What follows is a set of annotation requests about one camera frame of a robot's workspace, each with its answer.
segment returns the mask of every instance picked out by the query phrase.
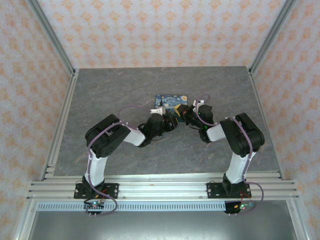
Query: gray marble surface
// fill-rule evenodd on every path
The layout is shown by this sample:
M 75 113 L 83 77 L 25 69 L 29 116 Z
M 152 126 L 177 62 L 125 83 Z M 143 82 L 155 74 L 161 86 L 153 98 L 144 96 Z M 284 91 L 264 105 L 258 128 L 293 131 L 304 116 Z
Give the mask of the gray marble surface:
M 215 122 L 247 113 L 266 140 L 249 171 L 279 169 L 246 67 L 105 68 L 79 71 L 54 175 L 82 176 L 88 162 L 85 133 L 108 115 L 117 115 L 125 105 L 154 108 L 158 94 L 186 95 L 189 104 L 209 94 L 207 104 L 212 106 Z M 120 118 L 137 126 L 149 116 L 142 110 L 127 108 Z M 180 123 L 144 148 L 123 142 L 108 158 L 104 173 L 225 172 L 231 156 L 226 139 L 206 144 L 198 131 Z

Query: wire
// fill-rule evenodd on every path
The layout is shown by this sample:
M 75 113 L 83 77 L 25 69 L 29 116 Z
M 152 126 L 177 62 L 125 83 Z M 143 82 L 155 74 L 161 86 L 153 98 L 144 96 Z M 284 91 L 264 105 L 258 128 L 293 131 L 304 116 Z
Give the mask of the wire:
M 242 191 L 240 191 L 240 195 L 241 195 L 241 203 L 242 203 L 242 200 L 244 199 L 244 195 L 243 195 Z
M 89 198 L 89 199 L 87 199 L 87 200 L 84 200 L 83 203 L 84 203 L 84 204 L 88 204 L 88 205 L 92 205 L 91 202 L 88 202 L 88 201 L 90 201 L 90 200 L 92 200 L 92 199 L 94 199 L 94 198 Z
M 191 129 L 195 129 L 195 130 L 200 130 L 199 128 L 196 128 L 196 127 L 192 127 L 192 126 L 190 126 L 190 124 L 188 125 Z
M 251 197 L 250 197 L 248 194 L 243 193 L 243 192 L 240 192 L 240 193 L 242 194 L 242 197 L 241 197 L 241 198 L 243 198 L 243 195 L 245 195 L 245 196 L 247 196 L 247 197 L 250 199 L 250 201 L 253 203 L 253 201 L 252 201 Z
M 258 206 L 263 202 L 263 200 L 264 200 L 265 192 L 264 192 L 262 186 L 261 186 L 259 183 L 253 182 L 253 181 L 246 181 L 246 179 L 245 179 L 245 174 L 246 174 L 246 172 L 247 172 L 247 170 L 248 170 L 248 167 L 249 167 L 249 164 L 250 164 L 250 158 L 251 158 L 252 153 L 253 153 L 253 147 L 252 147 L 252 143 L 251 143 L 251 141 L 250 141 L 250 138 L 248 137 L 246 131 L 245 131 L 244 128 L 241 126 L 241 124 L 240 124 L 235 118 L 230 118 L 230 119 L 231 119 L 232 121 L 234 121 L 235 124 L 237 124 L 237 126 L 240 128 L 241 132 L 243 133 L 245 139 L 247 140 L 247 142 L 248 142 L 248 144 L 249 144 L 249 149 L 250 149 L 250 153 L 249 153 L 248 159 L 247 159 L 247 161 L 246 161 L 246 164 L 245 164 L 244 169 L 243 169 L 243 172 L 242 172 L 242 181 L 243 181 L 245 184 L 253 184 L 253 185 L 256 185 L 256 186 L 258 186 L 258 187 L 260 188 L 260 190 L 261 190 L 261 200 L 260 200 L 260 202 L 259 202 L 257 205 L 255 205 L 254 208 L 251 208 L 249 211 L 245 211 L 245 212 L 240 212 L 240 213 L 238 213 L 238 215 L 239 215 L 239 214 L 242 214 L 242 215 L 243 215 L 243 214 L 247 214 L 247 213 L 249 213 L 249 212 L 257 209 L 257 207 L 258 207 Z
M 104 194 L 106 191 L 108 190 L 108 188 L 106 188 L 105 190 L 102 191 L 102 193 Z
M 210 100 L 210 95 L 207 94 L 207 93 L 203 94 L 201 97 L 198 97 L 197 99 L 201 99 L 201 100 L 202 100 L 204 96 L 207 96 L 207 97 L 208 97 L 207 100 L 204 100 L 204 103 L 206 103 L 206 102 L 208 102 L 208 101 Z
M 136 105 L 127 105 L 127 106 L 122 107 L 122 108 L 118 111 L 117 116 L 118 116 L 119 119 L 121 119 L 121 117 L 120 117 L 121 111 L 124 110 L 124 109 L 128 109 L 128 108 L 140 109 L 140 110 L 143 110 L 143 111 L 145 111 L 145 112 L 150 113 L 150 109 L 145 109 L 145 108 L 143 108 L 143 107 L 136 106 Z M 134 127 L 134 126 L 130 126 L 130 125 L 128 125 L 128 126 L 129 126 L 130 128 L 132 128 L 132 129 L 136 129 L 136 127 Z
M 164 136 L 163 136 L 163 135 L 161 135 L 161 138 L 160 138 L 160 139 L 158 139 L 158 140 L 154 140 L 154 138 L 153 138 L 153 139 L 151 139 L 151 141 L 158 142 L 158 141 L 160 141 L 163 137 L 164 137 Z

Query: wall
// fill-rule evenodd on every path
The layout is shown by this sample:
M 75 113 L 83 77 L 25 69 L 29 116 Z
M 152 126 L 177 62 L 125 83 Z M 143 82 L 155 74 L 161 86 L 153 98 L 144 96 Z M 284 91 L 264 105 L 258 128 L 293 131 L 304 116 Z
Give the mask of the wall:
M 76 68 L 250 66 L 285 0 L 39 0 Z
M 1 1 L 0 29 L 0 238 L 9 240 L 39 180 L 70 76 L 26 0 Z
M 298 0 L 254 76 L 288 179 L 297 180 L 320 239 L 320 2 Z

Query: metal plate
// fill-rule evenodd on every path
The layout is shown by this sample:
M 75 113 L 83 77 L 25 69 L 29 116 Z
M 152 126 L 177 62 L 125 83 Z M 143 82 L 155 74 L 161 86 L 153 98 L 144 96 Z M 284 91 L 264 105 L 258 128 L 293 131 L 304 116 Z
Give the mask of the metal plate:
M 118 198 L 119 184 L 118 183 L 104 183 L 102 192 L 106 195 L 113 197 L 114 199 Z M 106 198 L 96 192 L 93 195 L 88 192 L 85 185 L 82 182 L 79 182 L 75 185 L 74 195 L 75 199 L 103 199 Z
M 249 184 L 244 184 L 243 188 L 241 188 L 238 192 L 235 192 L 232 196 L 228 196 L 226 191 L 222 187 L 221 182 L 209 182 L 206 184 L 206 193 L 208 195 L 208 199 L 237 199 L 237 198 L 248 198 L 246 195 L 251 196 L 251 191 L 247 191 L 250 189 Z

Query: purple cable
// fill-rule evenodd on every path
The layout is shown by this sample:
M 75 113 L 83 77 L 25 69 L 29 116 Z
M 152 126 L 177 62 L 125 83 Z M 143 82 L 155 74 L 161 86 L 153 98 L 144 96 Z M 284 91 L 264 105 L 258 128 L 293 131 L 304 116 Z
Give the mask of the purple cable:
M 114 126 L 120 125 L 120 124 L 127 125 L 127 124 L 126 124 L 125 122 L 123 122 L 123 121 L 119 121 L 119 122 L 116 122 L 116 123 L 111 124 L 110 126 L 106 127 L 102 132 L 100 132 L 97 136 L 95 136 L 94 139 L 92 139 L 91 142 L 90 142 L 89 145 L 88 145 L 88 151 L 89 151 L 89 162 L 88 162 L 88 167 L 87 167 L 88 183 L 90 184 L 90 187 L 91 187 L 96 193 L 98 193 L 99 195 L 102 195 L 102 196 L 104 196 L 104 197 L 106 197 L 106 198 L 108 198 L 108 199 L 111 199 L 111 200 L 114 201 L 114 203 L 115 203 L 115 206 L 114 206 L 114 208 L 113 208 L 111 211 L 107 211 L 107 212 L 104 212 L 104 213 L 100 213 L 100 214 L 98 214 L 98 215 L 95 214 L 95 216 L 99 216 L 99 217 L 105 216 L 105 215 L 108 215 L 108 214 L 112 214 L 114 211 L 117 210 L 117 208 L 118 208 L 118 203 L 117 203 L 117 201 L 116 201 L 112 196 L 109 196 L 109 195 L 107 195 L 107 194 L 105 194 L 105 193 L 97 190 L 97 189 L 95 188 L 95 186 L 92 184 L 91 176 L 90 176 L 91 163 L 92 163 L 92 157 L 93 157 L 93 155 L 92 155 L 92 153 L 91 153 L 91 146 L 92 146 L 92 144 L 93 144 L 98 138 L 100 138 L 103 134 L 105 134 L 109 129 L 113 128 Z M 90 216 L 90 213 L 89 213 L 89 211 L 88 211 L 88 208 L 89 208 L 89 206 L 86 207 L 85 213 L 87 213 L 87 214 Z
M 195 114 L 196 116 L 198 117 L 198 119 L 205 125 L 208 125 L 208 126 L 211 126 L 211 127 L 214 127 L 216 126 L 215 124 L 211 124 L 211 123 L 208 123 L 208 122 L 205 122 L 204 120 L 201 119 L 201 117 L 199 116 L 199 113 L 198 113 L 198 99 L 195 100 Z
M 245 139 L 247 140 L 247 142 L 248 142 L 248 144 L 249 144 L 249 148 L 250 148 L 250 153 L 249 153 L 248 159 L 247 159 L 247 161 L 246 161 L 246 163 L 245 163 L 245 166 L 244 166 L 244 169 L 243 169 L 243 172 L 242 172 L 242 181 L 243 181 L 245 184 L 253 184 L 253 185 L 256 185 L 256 186 L 258 186 L 258 187 L 261 189 L 261 200 L 260 200 L 260 202 L 259 202 L 254 208 L 250 209 L 249 211 L 245 211 L 245 212 L 240 212 L 240 213 L 238 213 L 238 215 L 243 215 L 243 214 L 247 214 L 247 213 L 249 213 L 249 212 L 257 209 L 258 206 L 263 202 L 264 197 L 265 197 L 265 193 L 264 193 L 264 190 L 263 190 L 262 186 L 261 186 L 259 183 L 257 183 L 257 182 L 252 182 L 252 181 L 246 181 L 246 179 L 245 179 L 245 174 L 246 174 L 246 172 L 247 172 L 247 170 L 248 170 L 248 167 L 249 167 L 249 164 L 250 164 L 250 160 L 249 160 L 249 159 L 251 158 L 252 153 L 253 153 L 253 147 L 252 147 L 252 143 L 251 143 L 251 141 L 250 141 L 250 138 L 248 137 L 246 131 L 245 131 L 244 128 L 241 126 L 241 124 L 240 124 L 235 118 L 230 118 L 230 119 L 231 119 L 232 121 L 234 121 L 235 124 L 237 124 L 237 126 L 240 128 L 240 130 L 241 130 L 241 132 L 243 133 Z
M 121 109 L 118 111 L 118 118 L 119 118 L 119 119 L 121 119 L 121 118 L 120 118 L 120 113 L 121 113 L 121 111 L 124 110 L 124 109 L 127 109 L 127 108 L 140 109 L 140 110 L 143 110 L 143 111 L 146 111 L 146 112 L 150 113 L 150 109 L 145 109 L 145 108 L 143 108 L 143 107 L 136 106 L 136 105 L 127 105 L 127 106 L 124 106 L 123 108 L 121 108 Z M 135 126 L 131 126 L 131 125 L 128 125 L 128 126 L 129 126 L 130 128 L 132 128 L 132 129 L 137 129 L 137 127 L 135 127 Z
M 197 99 L 203 99 L 204 96 L 207 96 L 207 97 L 208 97 L 208 99 L 204 101 L 204 103 L 206 103 L 206 102 L 208 102 L 208 101 L 210 100 L 210 95 L 207 94 L 207 93 L 203 94 L 201 97 L 198 97 Z

